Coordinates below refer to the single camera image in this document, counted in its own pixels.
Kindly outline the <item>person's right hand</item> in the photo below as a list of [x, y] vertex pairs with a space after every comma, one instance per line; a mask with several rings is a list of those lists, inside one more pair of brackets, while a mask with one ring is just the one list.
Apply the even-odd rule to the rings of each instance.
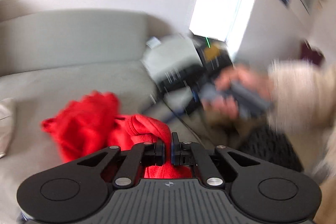
[[[215, 80], [215, 87], [218, 90], [226, 90], [233, 82], [239, 82], [267, 101], [271, 100], [273, 82], [267, 75], [255, 72], [244, 65], [226, 67]], [[205, 110], [220, 113], [230, 119], [236, 119], [239, 116], [238, 104], [232, 97], [217, 97], [212, 101], [203, 100], [202, 105]]]

